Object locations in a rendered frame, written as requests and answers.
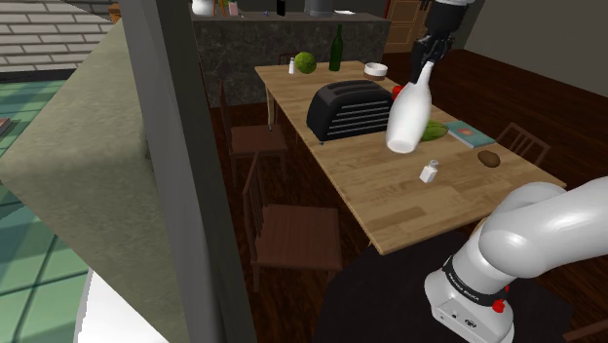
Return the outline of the dark stone kitchen counter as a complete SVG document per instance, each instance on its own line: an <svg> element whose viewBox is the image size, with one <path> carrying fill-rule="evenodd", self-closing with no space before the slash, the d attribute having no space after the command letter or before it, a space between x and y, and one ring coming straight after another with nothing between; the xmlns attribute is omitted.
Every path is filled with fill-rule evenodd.
<svg viewBox="0 0 608 343"><path fill-rule="evenodd" d="M319 71L327 71L331 43L341 29L342 61L379 62L384 54L391 22L367 13L335 14L315 18L303 12L281 17L272 12L243 12L224 17L192 15L193 28L211 108L219 105L223 84L230 105L266 100L257 66L279 63L279 55L307 52Z"/></svg>

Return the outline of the brown potato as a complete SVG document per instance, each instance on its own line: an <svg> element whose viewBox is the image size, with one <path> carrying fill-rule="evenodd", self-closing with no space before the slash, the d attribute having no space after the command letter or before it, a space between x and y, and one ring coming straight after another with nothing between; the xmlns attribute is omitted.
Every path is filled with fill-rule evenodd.
<svg viewBox="0 0 608 343"><path fill-rule="evenodd" d="M501 164L500 156L489 150L479 151L477 157L488 168L497 168Z"/></svg>

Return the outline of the dark brown wooden chair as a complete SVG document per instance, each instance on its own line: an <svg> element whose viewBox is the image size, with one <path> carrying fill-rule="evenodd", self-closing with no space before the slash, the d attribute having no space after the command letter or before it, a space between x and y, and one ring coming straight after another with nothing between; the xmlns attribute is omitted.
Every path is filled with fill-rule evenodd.
<svg viewBox="0 0 608 343"><path fill-rule="evenodd" d="M258 154L243 198L254 291L263 268L325 271L330 278L342 270L338 211L269 203Z"/></svg>
<svg viewBox="0 0 608 343"><path fill-rule="evenodd" d="M537 145L540 147L540 154L534 161L534 164L539 167L544 161L551 147L547 143L542 141L540 138L530 133L526 129L522 128L521 126L517 125L516 123L509 123L495 138L495 140L498 143L503 144L506 141L507 135L510 132L516 133L515 138L508 147L508 149L514 154L520 157L524 157L524 155L527 154L533 146Z"/></svg>
<svg viewBox="0 0 608 343"><path fill-rule="evenodd" d="M219 99L234 186L238 185L236 160L252 157L257 152L263 156L280 156L283 179L287 179L286 154L288 147L282 126L276 124L233 127L222 80L219 81Z"/></svg>

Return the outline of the white shaker with grey cap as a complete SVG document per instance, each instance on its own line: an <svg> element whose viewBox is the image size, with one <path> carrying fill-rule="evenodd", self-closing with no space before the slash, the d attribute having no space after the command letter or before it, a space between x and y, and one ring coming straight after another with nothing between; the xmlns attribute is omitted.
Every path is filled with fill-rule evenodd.
<svg viewBox="0 0 608 343"><path fill-rule="evenodd" d="M419 178L425 182L432 182L437 174L438 161L431 160L421 171Z"/></svg>

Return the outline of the brown wooden door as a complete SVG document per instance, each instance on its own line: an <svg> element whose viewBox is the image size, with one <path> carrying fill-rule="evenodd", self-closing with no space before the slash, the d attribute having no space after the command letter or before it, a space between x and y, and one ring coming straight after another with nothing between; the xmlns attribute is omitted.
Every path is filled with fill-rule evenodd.
<svg viewBox="0 0 608 343"><path fill-rule="evenodd" d="M391 22L385 54L409 53L414 42L426 31L427 10L421 9L422 0L387 0L385 18Z"/></svg>

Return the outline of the dark robot stand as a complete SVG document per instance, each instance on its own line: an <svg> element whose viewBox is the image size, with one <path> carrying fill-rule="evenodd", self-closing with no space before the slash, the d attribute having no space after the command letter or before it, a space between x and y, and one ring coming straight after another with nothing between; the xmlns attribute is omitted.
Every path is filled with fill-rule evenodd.
<svg viewBox="0 0 608 343"><path fill-rule="evenodd" d="M468 237L450 231L381 255L366 248L327 287L312 343L468 343L437 322L424 291ZM511 283L513 343L566 343L573 308L533 280Z"/></svg>

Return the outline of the teal book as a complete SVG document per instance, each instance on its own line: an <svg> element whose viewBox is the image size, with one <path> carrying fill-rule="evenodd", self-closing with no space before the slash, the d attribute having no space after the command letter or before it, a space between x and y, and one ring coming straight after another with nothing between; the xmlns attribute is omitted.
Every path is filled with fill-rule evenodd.
<svg viewBox="0 0 608 343"><path fill-rule="evenodd" d="M466 146L475 149L493 144L495 140L463 121L445 123L448 133Z"/></svg>

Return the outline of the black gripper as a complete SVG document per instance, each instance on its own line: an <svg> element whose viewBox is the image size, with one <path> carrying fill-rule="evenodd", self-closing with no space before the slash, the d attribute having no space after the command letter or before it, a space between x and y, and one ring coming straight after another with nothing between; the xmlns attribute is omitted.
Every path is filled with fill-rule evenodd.
<svg viewBox="0 0 608 343"><path fill-rule="evenodd" d="M427 32L412 47L410 83L418 82L429 54L430 61L437 63L451 50L454 42L453 33L459 29L468 9L468 2L433 3L425 21Z"/></svg>

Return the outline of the white bowl with brown base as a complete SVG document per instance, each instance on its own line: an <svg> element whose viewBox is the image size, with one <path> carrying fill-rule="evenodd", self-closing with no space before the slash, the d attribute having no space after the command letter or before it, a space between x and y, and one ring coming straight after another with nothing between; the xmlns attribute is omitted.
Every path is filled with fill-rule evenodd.
<svg viewBox="0 0 608 343"><path fill-rule="evenodd" d="M364 66L363 76L369 80L382 81L388 72L388 66L382 63L369 62Z"/></svg>

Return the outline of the white bottle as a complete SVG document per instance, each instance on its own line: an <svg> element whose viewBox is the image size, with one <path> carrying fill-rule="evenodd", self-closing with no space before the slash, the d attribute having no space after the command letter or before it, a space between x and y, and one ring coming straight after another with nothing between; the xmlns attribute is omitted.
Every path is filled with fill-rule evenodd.
<svg viewBox="0 0 608 343"><path fill-rule="evenodd" d="M386 130L387 147L396 153L411 153L417 147L431 115L429 80L434 63L427 61L416 83L408 82L396 97Z"/></svg>

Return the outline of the green striped vegetable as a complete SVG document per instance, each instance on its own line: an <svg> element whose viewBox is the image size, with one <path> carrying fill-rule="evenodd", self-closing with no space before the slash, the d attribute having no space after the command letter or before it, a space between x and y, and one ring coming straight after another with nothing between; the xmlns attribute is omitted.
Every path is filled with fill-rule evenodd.
<svg viewBox="0 0 608 343"><path fill-rule="evenodd" d="M436 140L445 136L447 132L448 128L443 123L429 120L420 141L424 142Z"/></svg>

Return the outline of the green round fruit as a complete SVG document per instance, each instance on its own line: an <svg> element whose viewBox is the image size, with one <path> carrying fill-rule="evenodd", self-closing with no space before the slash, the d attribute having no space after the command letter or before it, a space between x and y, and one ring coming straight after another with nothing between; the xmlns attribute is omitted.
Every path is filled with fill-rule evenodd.
<svg viewBox="0 0 608 343"><path fill-rule="evenodd" d="M317 68L315 57L308 52L300 52L294 57L294 64L298 71L303 74L311 74Z"/></svg>

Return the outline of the black toaster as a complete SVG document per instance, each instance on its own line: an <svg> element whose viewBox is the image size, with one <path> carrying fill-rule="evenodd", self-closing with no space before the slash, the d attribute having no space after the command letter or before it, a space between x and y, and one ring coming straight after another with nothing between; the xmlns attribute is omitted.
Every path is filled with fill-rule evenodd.
<svg viewBox="0 0 608 343"><path fill-rule="evenodd" d="M387 129L392 94L370 80L331 83L309 106L306 124L320 143Z"/></svg>

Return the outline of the wooden dining table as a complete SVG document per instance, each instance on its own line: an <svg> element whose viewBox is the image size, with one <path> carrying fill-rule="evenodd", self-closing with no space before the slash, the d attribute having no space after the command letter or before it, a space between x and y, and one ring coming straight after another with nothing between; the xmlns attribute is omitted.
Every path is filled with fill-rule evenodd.
<svg viewBox="0 0 608 343"><path fill-rule="evenodd" d="M495 143L497 168L485 167L477 150L451 135L423 142L410 154L390 151L383 133L320 143L306 125L310 102L322 86L360 79L362 62L342 62L337 72L289 74L286 66L258 66L267 101L279 104L376 249L388 254L488 216L514 189L563 181ZM437 174L419 175L437 160Z"/></svg>

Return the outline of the dark green glass bottle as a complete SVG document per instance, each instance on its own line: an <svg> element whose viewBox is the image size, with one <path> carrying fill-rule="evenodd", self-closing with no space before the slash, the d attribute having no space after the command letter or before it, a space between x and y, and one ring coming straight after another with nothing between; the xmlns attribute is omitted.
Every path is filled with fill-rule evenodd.
<svg viewBox="0 0 608 343"><path fill-rule="evenodd" d="M342 24L337 26L336 36L334 37L329 57L328 69L330 71L339 71L343 54L343 39L342 39Z"/></svg>

